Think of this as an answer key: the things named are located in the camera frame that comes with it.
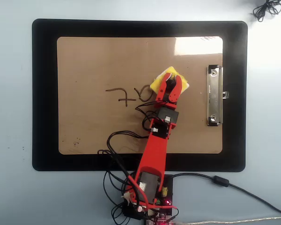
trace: clipboard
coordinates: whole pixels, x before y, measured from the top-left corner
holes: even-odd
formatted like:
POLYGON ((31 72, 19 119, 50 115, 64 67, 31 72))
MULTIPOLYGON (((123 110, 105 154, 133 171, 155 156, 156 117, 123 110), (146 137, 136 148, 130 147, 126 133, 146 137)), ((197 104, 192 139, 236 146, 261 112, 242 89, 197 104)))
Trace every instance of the clipboard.
MULTIPOLYGON (((100 162, 96 152, 106 148, 111 132, 131 129, 144 134, 141 115, 133 110, 141 104, 134 88, 140 90, 166 67, 174 66, 190 88, 179 98, 180 114, 168 142, 166 170, 241 171, 245 165, 246 37, 243 22, 36 20, 34 168, 104 170, 109 159, 100 162), (206 43, 220 40, 222 46, 205 43, 202 46, 208 47, 202 53, 204 48, 195 50, 196 39, 206 43), (185 53, 187 44, 192 48, 185 53), (211 71, 221 74, 217 77, 222 80, 214 80, 211 71), (221 101, 221 92, 217 94, 220 101, 211 98, 207 88, 214 82, 213 91, 221 87, 228 99, 221 101), (125 88, 128 98, 136 101, 125 107, 124 101, 118 101, 123 93, 105 92, 116 87, 125 88), (208 107, 214 106, 209 101, 218 103, 215 109, 208 107), (234 117, 231 112, 239 118, 233 124, 229 123, 234 117), (44 138, 46 148, 41 142, 44 138)), ((145 94, 149 97, 150 90, 144 90, 145 94)), ((123 155, 128 170, 136 169, 146 142, 122 137, 112 144, 123 155)))

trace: white cable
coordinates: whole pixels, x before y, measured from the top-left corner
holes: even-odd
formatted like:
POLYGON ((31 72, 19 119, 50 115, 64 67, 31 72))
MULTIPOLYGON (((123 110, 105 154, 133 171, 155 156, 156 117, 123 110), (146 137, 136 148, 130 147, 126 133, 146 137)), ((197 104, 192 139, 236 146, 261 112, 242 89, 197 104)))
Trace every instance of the white cable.
POLYGON ((264 220, 274 220, 281 219, 281 217, 266 217, 266 218, 257 218, 257 219, 243 219, 237 221, 202 221, 202 222, 192 222, 192 223, 181 223, 174 221, 175 225, 201 225, 201 224, 240 224, 240 223, 248 223, 248 222, 256 222, 256 221, 264 221, 264 220))

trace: red robotic arm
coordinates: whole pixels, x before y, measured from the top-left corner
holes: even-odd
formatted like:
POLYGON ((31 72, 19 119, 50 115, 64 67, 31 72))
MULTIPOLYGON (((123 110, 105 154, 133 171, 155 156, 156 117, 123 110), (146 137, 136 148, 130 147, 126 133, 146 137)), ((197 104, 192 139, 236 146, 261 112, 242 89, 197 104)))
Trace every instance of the red robotic arm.
MULTIPOLYGON (((156 97, 155 107, 159 108, 158 116, 150 123, 148 142, 134 179, 146 194, 149 208, 155 208, 155 196, 162 190, 167 142, 171 130, 176 126, 178 112, 175 109, 181 90, 180 76, 171 79, 171 74, 166 73, 156 97)), ((134 191, 131 190, 130 193, 132 202, 136 203, 134 191)), ((140 205, 147 211, 144 197, 140 192, 139 197, 140 205)))

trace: yellow sponge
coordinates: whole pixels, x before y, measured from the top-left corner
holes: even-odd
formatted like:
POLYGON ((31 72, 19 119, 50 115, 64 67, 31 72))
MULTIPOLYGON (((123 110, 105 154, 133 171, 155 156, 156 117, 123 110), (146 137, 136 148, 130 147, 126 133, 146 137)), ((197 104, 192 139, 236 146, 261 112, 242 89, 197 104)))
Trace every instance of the yellow sponge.
POLYGON ((163 81, 163 77, 166 73, 170 73, 171 77, 170 79, 175 79, 175 76, 180 76, 181 80, 182 80, 182 90, 181 93, 183 93, 183 91, 185 91, 186 89, 188 89, 189 84, 187 83, 187 80, 180 75, 175 69, 174 67, 169 67, 166 70, 164 70, 160 75, 158 75, 158 77, 154 80, 153 83, 151 83, 150 85, 150 89, 152 89, 156 94, 159 91, 159 87, 161 85, 161 82, 163 81))

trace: screw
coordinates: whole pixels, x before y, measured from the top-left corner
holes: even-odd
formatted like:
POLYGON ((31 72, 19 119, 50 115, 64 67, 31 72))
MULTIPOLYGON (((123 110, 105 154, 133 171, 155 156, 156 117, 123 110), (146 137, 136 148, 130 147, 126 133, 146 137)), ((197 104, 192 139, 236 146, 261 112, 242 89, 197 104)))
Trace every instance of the screw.
POLYGON ((215 116, 215 115, 212 115, 212 116, 211 116, 211 121, 215 121, 215 119, 216 119, 216 116, 215 116))
POLYGON ((216 70, 211 70, 211 76, 216 76, 217 75, 217 71, 216 70))

